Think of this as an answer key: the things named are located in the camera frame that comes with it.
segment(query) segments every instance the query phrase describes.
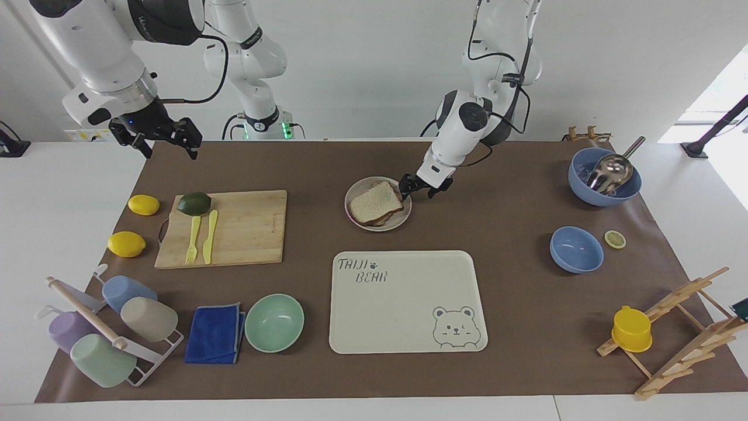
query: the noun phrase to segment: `yellow plastic cup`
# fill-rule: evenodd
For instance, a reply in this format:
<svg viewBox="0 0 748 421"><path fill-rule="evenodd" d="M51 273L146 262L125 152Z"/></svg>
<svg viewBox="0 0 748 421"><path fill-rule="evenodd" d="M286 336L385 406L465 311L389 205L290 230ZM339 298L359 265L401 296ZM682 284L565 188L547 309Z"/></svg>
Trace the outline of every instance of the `yellow plastic cup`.
<svg viewBox="0 0 748 421"><path fill-rule="evenodd" d="M652 322L643 312L623 306L613 317L613 341L629 352L644 352L652 346Z"/></svg>

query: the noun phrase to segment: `white wall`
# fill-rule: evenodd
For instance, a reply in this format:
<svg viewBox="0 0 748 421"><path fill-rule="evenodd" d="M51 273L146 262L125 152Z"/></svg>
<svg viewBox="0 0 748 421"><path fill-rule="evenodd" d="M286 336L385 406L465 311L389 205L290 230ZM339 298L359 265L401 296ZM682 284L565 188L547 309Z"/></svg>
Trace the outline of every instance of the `white wall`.
<svg viewBox="0 0 748 421"><path fill-rule="evenodd" d="M0 120L25 140L66 140L62 130L76 126L60 103L67 84L13 12L0 1Z"/></svg>
<svg viewBox="0 0 748 421"><path fill-rule="evenodd" d="M26 0L4 1L30 16ZM417 136L446 92L471 87L461 54L475 0L252 5L289 58L286 74L269 80L276 100L310 137ZM748 43L745 16L744 0L547 0L536 27L545 68L528 89L533 113L524 137L557 140L574 124L597 124L621 143L660 137ZM206 44L139 43L135 51L159 73L162 97L197 99L217 83L203 68ZM26 79L30 98L59 103L60 94ZM206 105L169 109L172 118L193 118L207 139L241 110L230 89Z"/></svg>

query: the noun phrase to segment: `bowl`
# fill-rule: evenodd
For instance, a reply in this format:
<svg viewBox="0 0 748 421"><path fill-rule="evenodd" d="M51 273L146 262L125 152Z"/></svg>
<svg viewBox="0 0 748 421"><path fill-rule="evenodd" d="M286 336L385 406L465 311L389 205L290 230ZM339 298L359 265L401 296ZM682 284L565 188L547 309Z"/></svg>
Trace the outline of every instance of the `bowl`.
<svg viewBox="0 0 748 421"><path fill-rule="evenodd" d="M636 168L634 168L631 179L620 186L614 192L614 196L600 194L587 186L587 177L592 173L600 158L614 153L602 148L586 148L574 155L571 164L568 166L568 185L579 199L590 205L605 208L626 202L639 193L639 190L642 189L642 177Z"/></svg>
<svg viewBox="0 0 748 421"><path fill-rule="evenodd" d="M249 345L262 352L281 352L296 342L304 328L301 304L285 294L272 294L257 301L244 323Z"/></svg>
<svg viewBox="0 0 748 421"><path fill-rule="evenodd" d="M411 209L413 208L413 201L411 200L411 197L408 196L404 201L402 201L402 210L400 212L393 213L392 217L387 220L387 222L384 223L382 226L369 226L369 225L361 225L360 223L356 222L356 219L353 218L351 215L351 211L349 210L349 205L351 203L351 200L355 198L356 196L359 196L360 194L363 194L368 189L370 189L374 184L377 184L381 181L387 181L390 183L392 188L395 190L395 193L397 193L398 196L402 199L402 195L400 194L400 187L398 187L397 181L393 180L392 178L387 177L368 177L364 178L363 180L356 181L350 189L348 189L348 192L346 193L346 200L344 202L344 206L346 208L346 215L348 215L348 219L351 220L358 228L363 228L367 231L373 231L373 232L383 232L383 231L390 231L391 229L395 229L402 225L403 222L408 218L408 216L411 215Z"/></svg>
<svg viewBox="0 0 748 421"><path fill-rule="evenodd" d="M551 257L571 273L592 272L603 264L603 247L587 231L575 226L558 228L551 237Z"/></svg>

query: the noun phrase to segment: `beige cup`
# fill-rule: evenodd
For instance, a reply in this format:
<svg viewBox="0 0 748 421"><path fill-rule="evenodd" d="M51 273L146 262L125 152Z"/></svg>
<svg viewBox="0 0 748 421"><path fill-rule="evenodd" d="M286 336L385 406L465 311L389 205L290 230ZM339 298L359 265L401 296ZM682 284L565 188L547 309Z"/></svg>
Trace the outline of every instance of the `beige cup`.
<svg viewBox="0 0 748 421"><path fill-rule="evenodd" d="M130 329L151 342L168 338L179 321L174 309L146 297L128 300L122 306L120 317Z"/></svg>

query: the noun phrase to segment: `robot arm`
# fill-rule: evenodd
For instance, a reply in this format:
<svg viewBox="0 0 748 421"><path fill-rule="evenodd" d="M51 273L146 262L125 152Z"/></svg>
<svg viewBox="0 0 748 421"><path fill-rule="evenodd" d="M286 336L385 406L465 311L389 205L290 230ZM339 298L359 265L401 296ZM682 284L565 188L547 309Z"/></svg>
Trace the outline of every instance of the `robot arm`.
<svg viewBox="0 0 748 421"><path fill-rule="evenodd" d="M494 0L488 3L488 16L479 20L482 0L478 1L473 33L463 54L474 92L457 90L444 97L435 119L439 133L423 164L416 175L406 174L400 181L403 198L423 188L429 188L429 198L447 190L453 182L452 174L478 142L490 148L517 130L512 122L521 86L534 82L541 73L539 59L531 54L540 3L535 0L527 7L523 0ZM525 17L524 28L516 25L519 13ZM474 40L476 27L487 39ZM487 52L489 47L495 52ZM520 56L522 47L522 61L518 61L515 57Z"/></svg>
<svg viewBox="0 0 748 421"><path fill-rule="evenodd" d="M283 139L286 137L283 110L261 79L280 76L286 71L286 53L263 33L249 1L208 0L206 5L214 13L215 30L227 40L227 79L242 103L249 139ZM203 60L213 76L221 77L223 52L209 46Z"/></svg>
<svg viewBox="0 0 748 421"><path fill-rule="evenodd" d="M36 20L82 82L63 99L84 127L110 121L122 145L150 157L146 139L187 150L192 159L202 135L189 118L173 121L157 95L134 40L190 45L203 31L201 0L30 0Z"/></svg>

